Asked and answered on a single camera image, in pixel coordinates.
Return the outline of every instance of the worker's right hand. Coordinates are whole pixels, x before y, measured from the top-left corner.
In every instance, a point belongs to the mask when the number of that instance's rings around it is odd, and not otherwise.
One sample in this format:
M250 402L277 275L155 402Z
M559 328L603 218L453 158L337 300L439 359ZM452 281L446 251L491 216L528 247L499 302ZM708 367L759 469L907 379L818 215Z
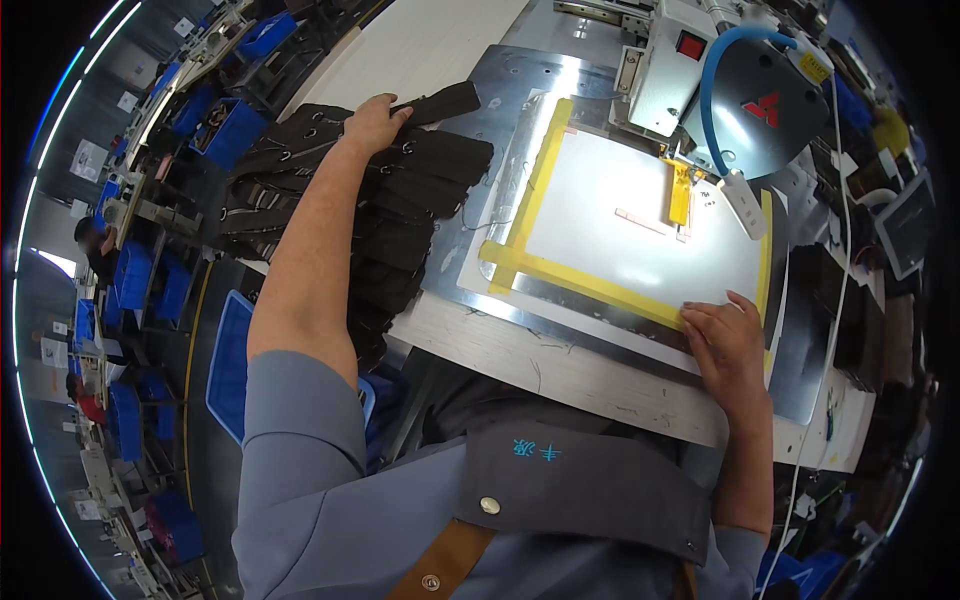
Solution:
M772 431L773 403L763 386L763 327L756 306L685 302L680 315L707 391L727 413L731 435Z
M391 116L390 104L394 102L395 94L380 94L360 105L344 123L341 142L365 158L385 150L394 142L400 127L414 113L412 107L406 107Z

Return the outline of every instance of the window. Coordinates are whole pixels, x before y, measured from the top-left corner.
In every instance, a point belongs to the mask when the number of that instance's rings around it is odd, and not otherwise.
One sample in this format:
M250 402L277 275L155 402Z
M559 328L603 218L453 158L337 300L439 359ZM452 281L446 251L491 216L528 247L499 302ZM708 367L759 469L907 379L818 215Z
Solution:
M30 248L30 250L36 252L40 256L43 256L50 262L60 267L60 269L66 273L66 276L70 277L71 279L77 276L77 263L69 258L63 258L62 256L57 256L56 254L50 254L49 252L44 252L43 250L37 250L36 248Z

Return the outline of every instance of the gray work uniform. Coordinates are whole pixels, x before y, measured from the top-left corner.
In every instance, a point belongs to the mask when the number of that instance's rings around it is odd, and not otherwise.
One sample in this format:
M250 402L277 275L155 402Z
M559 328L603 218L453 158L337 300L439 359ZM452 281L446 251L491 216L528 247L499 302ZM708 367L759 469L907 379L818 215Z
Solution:
M457 512L465 438L365 477L363 415L340 375L270 351L250 362L247 385L233 534L245 598L383 597ZM701 597L751 598L763 536L709 526L705 539ZM670 598L675 564L617 540L500 531L452 597Z

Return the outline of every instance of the red logo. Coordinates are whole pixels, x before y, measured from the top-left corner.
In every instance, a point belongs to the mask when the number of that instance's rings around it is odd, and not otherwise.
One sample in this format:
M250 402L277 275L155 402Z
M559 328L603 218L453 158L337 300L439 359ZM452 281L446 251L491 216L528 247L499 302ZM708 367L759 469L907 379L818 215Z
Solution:
M766 119L767 125L777 128L777 109L774 106L780 95L777 92L767 94L757 102L748 102L743 105L744 109L758 119Z

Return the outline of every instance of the white cable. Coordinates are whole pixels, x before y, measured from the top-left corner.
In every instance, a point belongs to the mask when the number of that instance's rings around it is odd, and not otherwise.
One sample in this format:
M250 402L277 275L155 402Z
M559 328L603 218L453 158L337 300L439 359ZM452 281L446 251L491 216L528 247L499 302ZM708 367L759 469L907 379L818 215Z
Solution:
M840 113L837 112L837 82L836 76L830 74L830 87L833 89L833 128L836 132L837 137L837 158L838 162L841 165L839 168L840 171L840 194L841 194L841 203L843 204L844 217L847 221L847 263L843 268L843 283L840 284L840 300L837 302L837 318L833 322L833 327L830 329L830 336L827 341L827 357L824 359L824 380L827 380L827 371L830 365L833 363L833 352L836 350L837 345L837 331L840 329L840 316L843 313L843 300L847 295L847 277L850 276L850 251L851 251L851 228L850 228L850 207L847 206L847 177L843 172L843 148L840 145ZM813 401L814 413L817 408L817 399ZM797 496L797 478L800 476L800 458L804 455L804 446L806 445L807 434L810 433L810 425L813 424L813 418L810 418L810 422L806 424L806 429L804 430L804 439L800 442L800 451L797 452L797 465L793 469L793 487L790 490L790 504L787 505L786 520L783 523L783 533L780 535L780 543L777 544L777 552L774 554L774 560L770 563L770 570L767 571L767 576L763 580L763 587L760 588L760 596L758 600L763 600L763 594L767 591L767 585L770 583L770 576L774 573L774 568L777 566L777 559L780 558L780 554L783 553L783 548L786 546L786 534L790 529L790 516L793 515L793 503L796 501Z

